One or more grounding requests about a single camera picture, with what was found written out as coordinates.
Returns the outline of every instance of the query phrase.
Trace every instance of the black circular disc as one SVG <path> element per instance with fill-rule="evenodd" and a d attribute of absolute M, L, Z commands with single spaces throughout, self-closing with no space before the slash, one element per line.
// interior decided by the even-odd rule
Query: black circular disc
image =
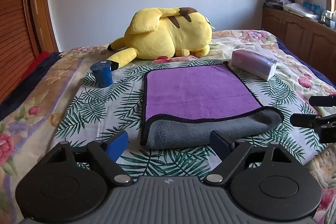
<path fill-rule="evenodd" d="M 105 180 L 97 173 L 46 164 L 23 178 L 16 189 L 16 201 L 25 217 L 66 223 L 92 212 L 106 194 Z"/>
<path fill-rule="evenodd" d="M 309 216 L 320 204 L 321 188 L 307 170 L 297 167 L 277 162 L 242 171 L 232 180 L 231 196 L 243 210 L 263 219 Z"/>

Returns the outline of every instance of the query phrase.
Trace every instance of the blue cup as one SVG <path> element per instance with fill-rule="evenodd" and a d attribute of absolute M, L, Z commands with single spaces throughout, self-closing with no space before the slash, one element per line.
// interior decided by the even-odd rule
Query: blue cup
<path fill-rule="evenodd" d="M 98 87 L 105 88 L 112 85 L 113 80 L 111 64 L 112 62 L 110 60 L 105 60 L 95 63 L 90 67 L 90 70 L 92 70 L 93 72 Z"/>

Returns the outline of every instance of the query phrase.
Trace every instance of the yellow plush toy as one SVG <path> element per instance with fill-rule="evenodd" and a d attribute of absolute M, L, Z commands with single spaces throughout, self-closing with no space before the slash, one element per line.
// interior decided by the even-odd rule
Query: yellow plush toy
<path fill-rule="evenodd" d="M 190 52 L 202 57 L 209 53 L 211 36 L 210 22 L 193 8 L 146 8 L 136 12 L 125 36 L 109 45 L 113 50 L 126 49 L 108 60 L 122 68 L 135 58 L 155 60 Z"/>

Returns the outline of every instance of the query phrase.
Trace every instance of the gray ribbed panel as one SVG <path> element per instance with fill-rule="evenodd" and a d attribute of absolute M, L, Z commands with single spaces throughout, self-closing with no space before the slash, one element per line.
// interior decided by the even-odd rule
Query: gray ribbed panel
<path fill-rule="evenodd" d="M 197 177 L 140 177 L 115 188 L 103 205 L 71 224 L 257 224 L 237 208 L 226 191 L 202 184 Z M 297 222 L 314 224 L 311 218 Z M 26 220 L 23 224 L 39 224 Z"/>

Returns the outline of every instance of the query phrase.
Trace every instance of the plush toy's foot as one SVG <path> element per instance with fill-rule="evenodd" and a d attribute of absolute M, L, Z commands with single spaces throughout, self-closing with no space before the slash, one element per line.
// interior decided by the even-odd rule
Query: plush toy's foot
<path fill-rule="evenodd" d="M 181 50 L 177 50 L 175 52 L 176 57 L 189 56 L 189 55 L 190 55 L 190 51 L 186 50 L 185 48 L 183 48 Z"/>
<path fill-rule="evenodd" d="M 198 52 L 195 52 L 195 56 L 197 57 L 206 56 L 208 55 L 209 51 L 210 51 L 210 46 L 206 45 L 203 49 L 199 50 Z"/>
<path fill-rule="evenodd" d="M 107 58 L 107 60 L 119 63 L 118 69 L 126 66 L 129 62 L 137 57 L 137 51 L 134 48 L 126 48 L 120 52 L 117 52 Z"/>
<path fill-rule="evenodd" d="M 113 50 L 118 50 L 120 48 L 124 48 L 125 47 L 125 38 L 121 37 L 118 38 L 116 40 L 114 40 L 108 47 L 107 49 L 109 51 L 113 51 Z"/>

